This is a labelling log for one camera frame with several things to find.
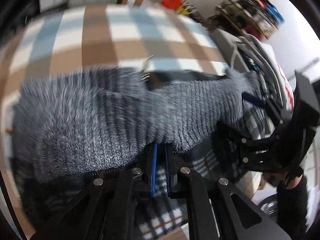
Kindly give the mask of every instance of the plaid lining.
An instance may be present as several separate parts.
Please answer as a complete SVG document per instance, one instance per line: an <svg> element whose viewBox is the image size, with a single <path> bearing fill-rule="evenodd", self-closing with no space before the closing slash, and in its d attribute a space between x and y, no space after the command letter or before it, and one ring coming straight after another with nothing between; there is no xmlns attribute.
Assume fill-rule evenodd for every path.
<svg viewBox="0 0 320 240"><path fill-rule="evenodd" d="M142 63L154 55L148 70L188 69L222 75L228 66L214 42L202 27L191 19L172 12L151 8L90 6L47 16L31 23L7 46L1 63L2 141L10 145L12 104L19 100L20 84L29 77L49 76L93 65L117 64L140 70ZM252 134L263 134L258 110L252 109L242 125ZM18 219L27 236L31 225L21 212L19 195L11 176L9 147L1 147L1 171ZM213 151L190 166L202 176L217 176L219 163ZM138 228L145 239L156 239L186 222L184 200L171 200L166 195L166 179L159 168L156 197L151 203L138 201ZM76 192L67 192L72 198Z"/></svg>

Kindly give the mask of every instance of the white wall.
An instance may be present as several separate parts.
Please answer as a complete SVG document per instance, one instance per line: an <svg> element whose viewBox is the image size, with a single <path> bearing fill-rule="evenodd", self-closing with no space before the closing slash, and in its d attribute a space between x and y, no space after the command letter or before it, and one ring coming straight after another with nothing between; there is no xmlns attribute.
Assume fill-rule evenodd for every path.
<svg viewBox="0 0 320 240"><path fill-rule="evenodd" d="M215 6L222 0L189 0L204 17L215 14ZM315 32L289 0L269 0L284 17L284 24L267 41L275 51L276 59L287 77L294 69L301 69L315 57L320 57L320 40ZM305 72L311 81L320 79L320 64Z"/></svg>

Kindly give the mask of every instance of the gray knitted garment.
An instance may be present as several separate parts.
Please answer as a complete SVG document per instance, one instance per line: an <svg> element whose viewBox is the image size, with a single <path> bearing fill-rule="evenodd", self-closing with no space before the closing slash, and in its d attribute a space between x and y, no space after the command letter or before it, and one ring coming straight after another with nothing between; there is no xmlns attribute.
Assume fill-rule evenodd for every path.
<svg viewBox="0 0 320 240"><path fill-rule="evenodd" d="M140 79L132 68L112 67L29 80L15 111L15 158L42 183L123 168L151 142L172 143L183 154L218 120L235 124L252 108L242 92L260 97L256 74L236 70L153 91Z"/></svg>

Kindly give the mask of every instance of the metal rivet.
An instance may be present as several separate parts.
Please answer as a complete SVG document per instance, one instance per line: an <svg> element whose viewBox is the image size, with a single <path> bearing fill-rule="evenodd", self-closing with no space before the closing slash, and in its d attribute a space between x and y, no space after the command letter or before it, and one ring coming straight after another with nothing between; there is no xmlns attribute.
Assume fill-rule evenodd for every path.
<svg viewBox="0 0 320 240"><path fill-rule="evenodd" d="M218 182L219 182L219 184L221 184L221 185L223 185L223 186L226 186L226 185L228 185L229 180L226 179L226 178L220 178L220 179L218 180Z"/></svg>
<svg viewBox="0 0 320 240"><path fill-rule="evenodd" d="M135 175L138 175L142 172L142 170L140 168L133 168L132 169L132 173L135 174Z"/></svg>
<svg viewBox="0 0 320 240"><path fill-rule="evenodd" d="M189 174L191 170L188 167L182 167L180 171L183 174Z"/></svg>
<svg viewBox="0 0 320 240"><path fill-rule="evenodd" d="M93 184L95 185L95 186L101 186L102 184L103 184L103 179L95 179L94 181L93 181Z"/></svg>

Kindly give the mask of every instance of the person's arm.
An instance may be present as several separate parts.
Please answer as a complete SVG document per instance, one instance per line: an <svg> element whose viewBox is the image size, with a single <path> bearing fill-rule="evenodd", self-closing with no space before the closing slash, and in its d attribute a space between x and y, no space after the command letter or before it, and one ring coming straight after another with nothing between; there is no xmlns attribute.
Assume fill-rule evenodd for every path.
<svg viewBox="0 0 320 240"><path fill-rule="evenodd" d="M292 240L301 240L306 232L307 179L305 176L291 181L287 188L277 187L278 224Z"/></svg>

